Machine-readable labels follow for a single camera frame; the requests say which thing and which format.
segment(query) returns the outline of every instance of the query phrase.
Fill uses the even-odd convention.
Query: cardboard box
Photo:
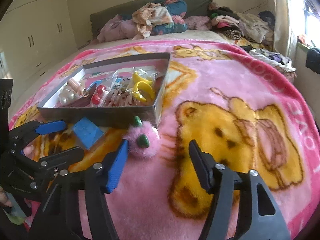
[[[166,73],[169,67],[170,53],[148,53],[133,56],[119,57],[94,62],[74,71],[66,77],[44,100],[38,104],[38,110],[47,121],[64,120],[68,123],[76,123],[81,118],[87,117],[98,126],[127,128],[132,124],[134,116],[139,116],[143,121],[149,121],[156,128],[160,123],[164,90],[166,87]],[[119,70],[121,72],[135,66],[149,70],[156,69],[160,73],[161,87],[156,99],[151,106],[121,106],[121,107],[59,107],[55,108],[62,87],[68,79],[81,80],[86,74],[94,74],[103,71]]]

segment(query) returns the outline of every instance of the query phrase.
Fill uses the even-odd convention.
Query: pink blanket
[[[34,106],[80,65],[152,52],[172,54],[159,128],[162,147],[151,160],[130,157],[118,188],[106,195],[120,239],[198,239],[212,196],[201,190],[188,159],[191,139],[234,170],[256,169],[272,190],[293,239],[320,199],[319,134],[295,87],[235,45],[141,41],[82,52],[41,87],[13,117],[10,128],[16,121],[19,125],[37,118]],[[101,161],[117,147],[123,133],[108,130],[105,141],[86,151],[84,160],[70,170]],[[49,146],[75,143],[71,132],[56,141],[55,137]],[[48,154],[37,148],[37,142],[35,147],[34,160]],[[91,238],[84,193],[79,195],[84,236]],[[228,237],[235,231],[237,207],[235,194]]]

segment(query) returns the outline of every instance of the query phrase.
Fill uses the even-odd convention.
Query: headboard
[[[148,2],[154,0],[135,0],[123,4],[119,4],[103,11],[90,15],[91,30],[93,39],[97,38],[102,27],[117,14],[133,14],[136,10],[144,6]],[[185,18],[189,16],[207,16],[208,5],[212,0],[184,0],[187,3],[187,13]]]

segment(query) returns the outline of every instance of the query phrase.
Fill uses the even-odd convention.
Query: white wardrobe
[[[13,78],[13,99],[76,50],[67,0],[14,0],[0,21],[0,67]]]

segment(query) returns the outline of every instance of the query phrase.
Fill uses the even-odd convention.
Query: pink pom-pom
[[[150,145],[148,148],[140,148],[137,145],[137,138],[142,134],[145,134],[149,140]],[[147,121],[143,121],[142,126],[139,127],[131,126],[124,139],[129,141],[129,152],[139,158],[151,158],[161,146],[156,128]]]

